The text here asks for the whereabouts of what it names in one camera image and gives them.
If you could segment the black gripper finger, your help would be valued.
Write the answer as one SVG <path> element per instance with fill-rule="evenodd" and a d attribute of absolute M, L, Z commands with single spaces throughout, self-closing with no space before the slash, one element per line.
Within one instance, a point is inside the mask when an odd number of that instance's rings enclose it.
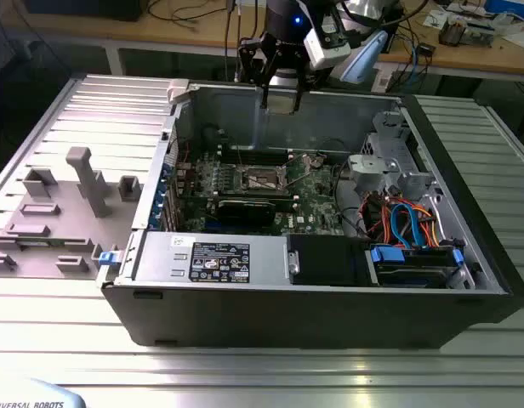
<path fill-rule="evenodd" d="M 303 45 L 299 43 L 281 42 L 278 45 L 279 70 L 290 70 L 297 80 L 293 109 L 299 110 L 300 101 L 304 93 L 317 90 L 327 82 L 331 73 L 330 68 L 316 70 L 310 66 L 309 55 Z"/>
<path fill-rule="evenodd" d="M 241 81 L 263 90 L 260 108 L 267 108 L 269 86 L 280 61 L 280 41 L 271 34 L 240 41 Z"/>

